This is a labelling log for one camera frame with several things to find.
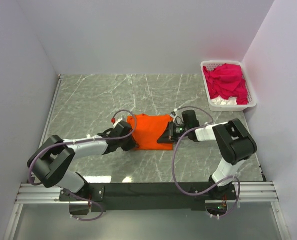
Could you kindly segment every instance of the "orange cloth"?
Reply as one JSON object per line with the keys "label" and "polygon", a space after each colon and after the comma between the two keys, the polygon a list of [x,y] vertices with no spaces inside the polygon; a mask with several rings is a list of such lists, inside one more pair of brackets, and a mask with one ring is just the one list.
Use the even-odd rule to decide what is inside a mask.
{"label": "orange cloth", "polygon": [[[168,123],[173,120],[170,115],[149,116],[146,114],[135,115],[137,127],[133,133],[135,141],[139,147],[137,150],[173,150],[173,143],[158,143],[168,127]],[[127,117],[127,122],[135,127],[135,119]]]}

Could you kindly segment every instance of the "white cloth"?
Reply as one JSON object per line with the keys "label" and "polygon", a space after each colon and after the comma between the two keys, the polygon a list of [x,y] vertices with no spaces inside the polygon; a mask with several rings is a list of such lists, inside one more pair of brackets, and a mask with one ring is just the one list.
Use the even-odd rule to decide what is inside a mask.
{"label": "white cloth", "polygon": [[223,99],[221,96],[213,98],[211,102],[215,105],[238,105],[237,97],[230,97],[228,100]]}

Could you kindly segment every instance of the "marble tabletop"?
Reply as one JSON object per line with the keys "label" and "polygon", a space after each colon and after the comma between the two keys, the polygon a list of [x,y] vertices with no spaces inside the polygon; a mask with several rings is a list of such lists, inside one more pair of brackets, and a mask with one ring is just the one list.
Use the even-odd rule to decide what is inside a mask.
{"label": "marble tabletop", "polygon": [[[65,75],[46,133],[63,139],[80,139],[112,127],[111,118],[120,109],[135,114],[165,115],[175,108],[196,106],[208,111],[215,123],[238,118],[246,126],[243,112],[210,111],[201,74],[96,74]],[[208,117],[196,111],[200,123]],[[94,182],[158,183],[172,182],[173,151],[118,149],[107,155],[73,161],[69,170]],[[176,175],[181,182],[204,182],[217,169],[221,153],[215,141],[192,142],[185,139],[176,158]],[[241,181],[263,181],[256,155],[238,172]]]}

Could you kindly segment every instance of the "white plastic basket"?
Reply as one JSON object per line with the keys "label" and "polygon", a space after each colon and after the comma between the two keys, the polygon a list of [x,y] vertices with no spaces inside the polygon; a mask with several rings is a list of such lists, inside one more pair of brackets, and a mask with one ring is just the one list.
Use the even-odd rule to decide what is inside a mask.
{"label": "white plastic basket", "polygon": [[[217,68],[218,66],[222,66],[224,64],[234,64],[234,65],[239,65],[242,68],[242,72],[243,72],[243,77],[246,81],[246,88],[248,91],[248,104],[247,105],[216,105],[214,103],[211,102],[211,97],[210,97],[210,93],[209,93],[209,88],[208,88],[208,84],[207,84],[207,79],[205,77],[204,71],[203,71],[203,67],[205,66],[207,68],[207,70],[213,71],[215,68]],[[239,61],[203,61],[201,64],[201,69],[202,69],[202,75],[203,75],[203,79],[204,79],[204,84],[205,84],[205,89],[206,89],[206,93],[207,93],[207,99],[208,99],[208,104],[209,104],[209,109],[211,111],[243,111],[247,108],[252,108],[255,107],[258,103],[253,86],[250,82],[249,76],[246,73],[242,63],[240,63]]]}

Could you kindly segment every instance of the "white wall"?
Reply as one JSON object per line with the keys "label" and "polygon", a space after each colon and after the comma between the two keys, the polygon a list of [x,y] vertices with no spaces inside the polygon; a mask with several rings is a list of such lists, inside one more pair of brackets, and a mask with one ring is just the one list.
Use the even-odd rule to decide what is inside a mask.
{"label": "white wall", "polygon": [[297,1],[275,0],[244,64],[258,97],[248,125],[297,240]]}
{"label": "white wall", "polygon": [[241,61],[274,0],[18,0],[56,72],[200,73]]}
{"label": "white wall", "polygon": [[57,75],[16,0],[0,0],[0,239],[39,145]]}

